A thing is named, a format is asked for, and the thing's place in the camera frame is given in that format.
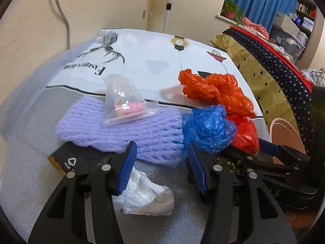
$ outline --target black and white drawing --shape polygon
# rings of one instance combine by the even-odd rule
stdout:
[[[106,55],[104,57],[106,57],[110,53],[112,53],[112,54],[115,55],[112,59],[103,62],[103,64],[104,63],[111,62],[113,60],[116,60],[119,57],[121,57],[122,60],[123,60],[123,63],[125,63],[125,58],[123,57],[123,55],[121,53],[119,53],[119,52],[114,51],[113,47],[111,46],[112,44],[114,44],[115,42],[117,42],[118,37],[119,37],[119,35],[117,33],[113,32],[113,31],[110,31],[108,33],[108,35],[106,35],[106,36],[97,37],[96,40],[95,40],[95,43],[101,44],[101,46],[100,47],[97,47],[97,48],[92,48],[90,51],[85,52],[85,53],[82,53],[79,56],[79,58],[80,57],[84,57],[84,56],[86,56],[89,53],[95,52],[96,50],[99,50],[99,49],[103,48],[106,51]]]

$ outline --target transparent plastic pouch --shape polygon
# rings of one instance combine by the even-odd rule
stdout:
[[[144,100],[130,79],[119,74],[109,74],[104,82],[107,87],[105,125],[129,122],[158,113],[158,102]]]

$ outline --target pink trash bin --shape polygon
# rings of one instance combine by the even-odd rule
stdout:
[[[303,142],[294,127],[283,118],[275,118],[270,127],[270,141],[274,144],[290,146],[304,154]],[[282,162],[274,157],[274,163],[282,164]]]

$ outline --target red plastic bag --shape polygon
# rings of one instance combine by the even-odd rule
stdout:
[[[188,98],[208,104],[223,104],[230,114],[255,117],[254,106],[231,74],[210,74],[205,79],[192,74],[190,69],[181,71],[178,80],[184,85],[183,93]]]
[[[234,122],[238,129],[235,139],[231,144],[250,155],[258,152],[260,150],[260,142],[253,121],[247,117],[237,115],[229,115],[227,119]]]

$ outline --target white paper tissue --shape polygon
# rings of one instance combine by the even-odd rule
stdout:
[[[167,216],[173,212],[174,194],[133,167],[126,190],[119,197],[113,196],[113,203],[115,210],[123,208],[125,214]]]

